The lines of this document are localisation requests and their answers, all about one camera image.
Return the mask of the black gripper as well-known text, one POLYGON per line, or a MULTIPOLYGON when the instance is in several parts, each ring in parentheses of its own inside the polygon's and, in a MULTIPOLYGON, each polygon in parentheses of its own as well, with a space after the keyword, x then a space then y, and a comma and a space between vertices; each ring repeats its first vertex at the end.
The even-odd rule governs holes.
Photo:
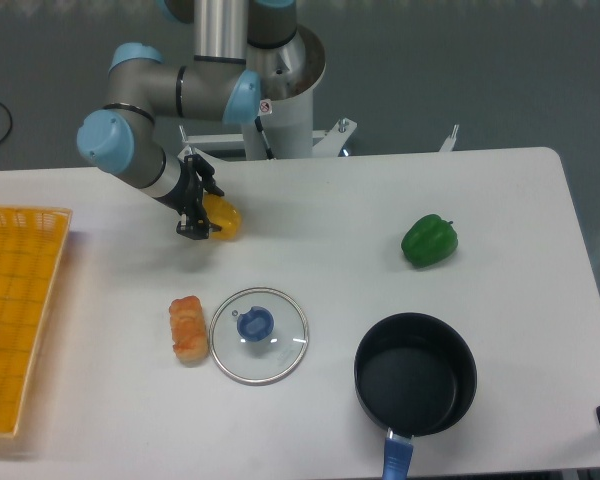
POLYGON ((179 177, 175 186, 159 202, 177 211, 180 220, 176 233, 190 240, 206 240, 212 233, 220 233, 222 227, 209 220, 202 207, 203 193, 224 196, 224 191, 214 178, 214 167, 200 154, 189 154, 179 163, 179 177))

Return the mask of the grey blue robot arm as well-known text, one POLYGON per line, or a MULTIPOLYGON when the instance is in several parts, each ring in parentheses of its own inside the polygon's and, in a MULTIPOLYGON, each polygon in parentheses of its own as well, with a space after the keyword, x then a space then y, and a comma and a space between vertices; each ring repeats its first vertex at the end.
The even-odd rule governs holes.
POLYGON ((119 46, 108 70, 105 105, 77 132, 80 155, 175 210, 178 234, 193 240, 232 237, 236 211, 222 202, 215 170, 195 151, 179 159, 153 140, 159 117, 240 125, 264 132, 261 75, 247 67, 247 50, 297 40, 293 1, 162 1, 164 14, 194 29, 191 65, 170 67, 155 48, 119 46))

